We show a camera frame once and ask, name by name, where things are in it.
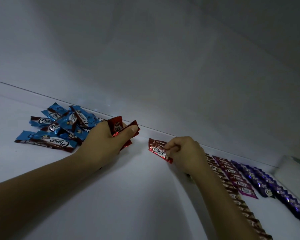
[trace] white container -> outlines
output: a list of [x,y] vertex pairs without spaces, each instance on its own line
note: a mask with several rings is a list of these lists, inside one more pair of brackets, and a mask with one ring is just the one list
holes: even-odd
[[300,159],[285,155],[274,176],[300,200]]

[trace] person's left hand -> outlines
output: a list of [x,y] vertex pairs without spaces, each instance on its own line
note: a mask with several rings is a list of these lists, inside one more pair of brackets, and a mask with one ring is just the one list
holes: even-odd
[[74,154],[81,160],[87,160],[97,170],[110,163],[137,130],[138,126],[132,125],[118,136],[112,137],[107,121],[100,122],[91,129],[85,141]]

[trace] person's right arm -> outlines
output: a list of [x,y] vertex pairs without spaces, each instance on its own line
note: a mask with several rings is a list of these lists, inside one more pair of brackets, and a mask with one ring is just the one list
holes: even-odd
[[220,240],[258,240],[240,209],[225,190],[219,177],[210,169],[205,152],[191,137],[176,137],[165,147],[167,156],[198,186]]

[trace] forearm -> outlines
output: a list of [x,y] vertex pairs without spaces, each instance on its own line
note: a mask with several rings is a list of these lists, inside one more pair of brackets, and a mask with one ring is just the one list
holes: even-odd
[[0,183],[0,239],[22,227],[38,211],[92,174],[93,169],[72,154]]
[[208,165],[203,166],[192,177],[200,189],[220,240],[259,239],[257,233],[224,189],[218,176]]

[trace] person's left arm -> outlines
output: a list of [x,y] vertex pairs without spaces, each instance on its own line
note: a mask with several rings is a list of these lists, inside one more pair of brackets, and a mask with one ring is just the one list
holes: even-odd
[[108,164],[137,129],[131,126],[112,137],[108,123],[101,122],[72,155],[0,183],[0,239]]

